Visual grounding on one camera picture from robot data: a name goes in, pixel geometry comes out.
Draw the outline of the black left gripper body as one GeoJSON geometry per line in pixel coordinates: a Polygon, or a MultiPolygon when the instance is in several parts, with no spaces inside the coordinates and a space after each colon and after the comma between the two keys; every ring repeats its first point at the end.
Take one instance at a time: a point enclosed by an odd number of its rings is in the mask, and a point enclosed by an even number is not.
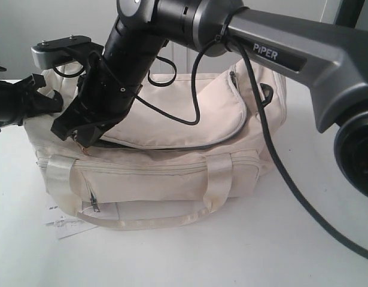
{"type": "Polygon", "coordinates": [[[44,96],[38,92],[45,86],[40,74],[32,74],[16,83],[0,81],[0,131],[8,126],[21,126],[25,119],[41,115],[44,96]]]}

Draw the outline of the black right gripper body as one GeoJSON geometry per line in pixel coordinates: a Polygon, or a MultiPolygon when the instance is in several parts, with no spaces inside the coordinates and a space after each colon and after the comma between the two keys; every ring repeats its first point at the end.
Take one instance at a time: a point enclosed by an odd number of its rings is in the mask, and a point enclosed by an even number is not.
{"type": "Polygon", "coordinates": [[[154,57],[90,56],[75,98],[77,129],[110,129],[128,115],[154,57]]]}

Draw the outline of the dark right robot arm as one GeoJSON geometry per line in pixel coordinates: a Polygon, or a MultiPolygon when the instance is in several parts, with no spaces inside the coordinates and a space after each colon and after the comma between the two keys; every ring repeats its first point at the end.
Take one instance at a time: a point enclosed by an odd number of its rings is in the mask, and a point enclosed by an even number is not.
{"type": "Polygon", "coordinates": [[[252,10],[242,1],[118,1],[101,53],[87,57],[82,88],[51,131],[85,147],[129,113],[167,41],[200,55],[228,51],[307,86],[316,128],[337,124],[337,165],[368,197],[368,31],[252,10]]]}

